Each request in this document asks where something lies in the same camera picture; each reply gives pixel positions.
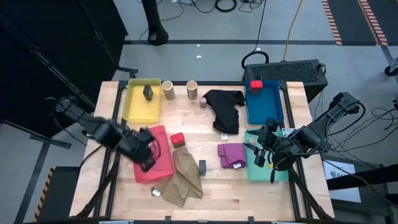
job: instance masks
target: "teal tray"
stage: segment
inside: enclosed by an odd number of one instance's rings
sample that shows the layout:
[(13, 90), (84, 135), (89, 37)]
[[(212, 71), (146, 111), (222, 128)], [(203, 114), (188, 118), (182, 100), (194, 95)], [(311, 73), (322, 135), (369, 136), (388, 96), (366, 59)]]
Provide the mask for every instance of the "teal tray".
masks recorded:
[[(258, 136), (255, 136), (253, 134), (249, 134), (247, 131), (250, 130), (255, 130), (253, 128), (247, 129), (244, 132), (244, 142), (248, 143), (250, 138), (254, 138), (256, 140), (256, 146), (261, 147), (261, 145), (257, 142)], [(282, 131), (278, 128), (276, 132), (274, 132), (276, 136), (282, 137)], [(244, 153), (246, 155), (246, 176), (248, 180), (250, 181), (268, 181), (270, 182), (271, 179), (271, 171), (272, 169), (269, 167), (268, 163), (268, 153), (266, 152), (266, 163), (264, 164), (264, 167), (259, 167), (254, 164), (254, 159), (255, 155), (253, 150), (249, 149), (248, 147), (244, 147)], [(289, 179), (289, 175), (287, 171), (276, 171), (275, 172), (275, 181), (286, 181)]]

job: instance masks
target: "brown cloth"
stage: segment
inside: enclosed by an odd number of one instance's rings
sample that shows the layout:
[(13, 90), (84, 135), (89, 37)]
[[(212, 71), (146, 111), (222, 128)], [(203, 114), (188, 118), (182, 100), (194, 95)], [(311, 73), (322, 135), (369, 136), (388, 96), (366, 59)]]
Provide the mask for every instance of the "brown cloth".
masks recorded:
[(187, 197), (202, 198), (199, 168), (186, 147), (173, 152), (174, 175), (151, 188), (162, 192), (162, 198), (179, 207), (183, 207)]

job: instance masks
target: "pink cloth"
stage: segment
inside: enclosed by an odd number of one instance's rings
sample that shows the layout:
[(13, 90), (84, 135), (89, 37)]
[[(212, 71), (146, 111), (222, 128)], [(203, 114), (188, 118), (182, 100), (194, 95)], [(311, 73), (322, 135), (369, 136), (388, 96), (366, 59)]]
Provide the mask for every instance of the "pink cloth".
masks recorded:
[(233, 168), (233, 165), (237, 163), (240, 163), (241, 167), (246, 167), (246, 158), (242, 143), (219, 144), (217, 151), (223, 168)]

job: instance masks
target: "wooden tabletop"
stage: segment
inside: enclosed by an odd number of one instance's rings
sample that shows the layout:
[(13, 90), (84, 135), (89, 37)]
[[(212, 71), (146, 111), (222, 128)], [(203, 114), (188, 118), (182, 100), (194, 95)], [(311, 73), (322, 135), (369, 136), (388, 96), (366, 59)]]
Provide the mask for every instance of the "wooden tabletop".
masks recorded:
[[(308, 108), (302, 83), (287, 83), (290, 103), (296, 127), (307, 125), (312, 118)], [(111, 118), (116, 98), (118, 82), (103, 82), (95, 116)], [(243, 86), (199, 86), (198, 99), (208, 90), (242, 90)], [(185, 86), (174, 86), (175, 99), (162, 99), (160, 121), (147, 124), (127, 124), (130, 128), (141, 126), (153, 127), (164, 125), (168, 139), (171, 134), (183, 132), (187, 149), (198, 162), (206, 160), (207, 172), (202, 176), (203, 198), (187, 198), (184, 207), (171, 204), (162, 197), (151, 195), (153, 184), (137, 184), (134, 180), (132, 162), (122, 156), (119, 166), (118, 181), (114, 195), (112, 219), (127, 220), (164, 220), (170, 215), (172, 220), (213, 220), (245, 221), (254, 216), (256, 221), (294, 221), (292, 199), (288, 182), (250, 182), (245, 169), (223, 169), (217, 155), (217, 144), (243, 142), (246, 128), (259, 128), (250, 125), (246, 119), (246, 107), (239, 111), (239, 134), (229, 135), (228, 140), (221, 140), (219, 131), (212, 127), (215, 114), (210, 106), (200, 108), (198, 99), (189, 100)], [(119, 121), (123, 110), (123, 99), (119, 108)], [(281, 92), (282, 105), (285, 107)], [(289, 127), (285, 113), (285, 126)], [(98, 144), (88, 141), (85, 156)], [(70, 215), (76, 215), (93, 196), (100, 181), (101, 166), (105, 150), (102, 149), (87, 160), (80, 172)], [(334, 217), (331, 200), (323, 173), (319, 155), (303, 159), (307, 186), (317, 202), (330, 216)], [(305, 217), (302, 194), (297, 188), (301, 216)], [(105, 213), (108, 191), (103, 195), (101, 215)]]

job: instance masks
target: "gray floor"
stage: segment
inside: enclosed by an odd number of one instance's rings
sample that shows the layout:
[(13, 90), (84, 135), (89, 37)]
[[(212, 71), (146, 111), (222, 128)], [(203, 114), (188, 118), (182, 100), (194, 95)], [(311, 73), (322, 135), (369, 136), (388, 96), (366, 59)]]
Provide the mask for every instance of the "gray floor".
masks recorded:
[[(138, 40), (147, 28), (142, 6), (132, 0), (114, 0), (119, 13), (130, 33), (126, 40)], [(298, 0), (281, 1), (268, 0), (266, 14), (260, 39), (285, 40), (289, 25), (298, 5)], [(198, 0), (202, 10), (211, 8), (213, 1)], [(237, 10), (223, 14), (214, 11), (201, 14), (194, 7), (183, 5), (181, 17), (165, 21), (164, 27), (171, 40), (228, 39), (255, 40), (257, 37), (261, 8), (248, 14)], [(176, 16), (180, 7), (164, 0), (159, 5), (162, 19)], [(333, 40), (321, 1), (304, 1), (302, 10), (296, 20), (292, 40)], [(160, 47), (146, 45), (125, 45), (123, 47), (120, 66), (138, 68), (138, 77), (159, 77), (163, 80), (240, 80), (243, 69), (241, 59), (253, 50), (253, 45), (163, 45)], [(284, 45), (259, 45), (258, 48), (270, 55), (271, 62), (282, 60)], [(389, 47), (393, 56), (398, 56), (398, 47)], [(382, 71), (387, 66), (386, 58), (380, 47), (342, 47), (337, 45), (291, 45), (287, 60), (304, 60), (317, 58), (327, 66), (329, 85), (325, 88), (323, 110), (340, 91), (347, 91), (361, 100), (367, 108), (365, 118), (371, 117), (371, 109), (382, 107), (391, 109), (394, 94), (398, 84), (394, 78), (385, 76)], [(253, 57), (248, 63), (261, 63), (262, 57)], [(113, 80), (126, 80), (127, 74), (116, 72)], [(310, 103), (312, 116), (315, 117), (315, 107), (318, 98)], [(321, 113), (318, 107), (317, 116)], [(340, 129), (352, 122), (358, 115), (347, 116), (337, 123), (333, 130)], [(355, 147), (382, 139), (394, 129), (384, 130), (388, 121), (376, 121), (368, 129), (364, 129), (346, 143), (346, 147)], [(69, 130), (81, 140), (78, 125)], [(368, 162), (377, 164), (395, 164), (397, 133), (393, 133), (385, 141), (362, 149), (351, 151), (352, 155)], [(31, 222), (45, 178), (52, 166), (78, 166), (83, 158), (85, 147), (72, 139), (67, 133), (59, 133), (54, 137), (72, 143), (71, 149), (51, 146), (44, 167), (39, 177), (25, 222)], [(344, 140), (344, 134), (337, 135), (338, 140)], [(39, 155), (41, 143), (29, 139), (27, 133), (0, 125), (0, 173), (4, 180), (0, 184), (0, 223), (14, 221), (19, 205)], [(398, 185), (390, 184), (390, 192), (398, 192)], [(356, 213), (336, 210), (340, 219), (352, 219), (359, 222), (376, 223), (378, 217), (368, 217)]]

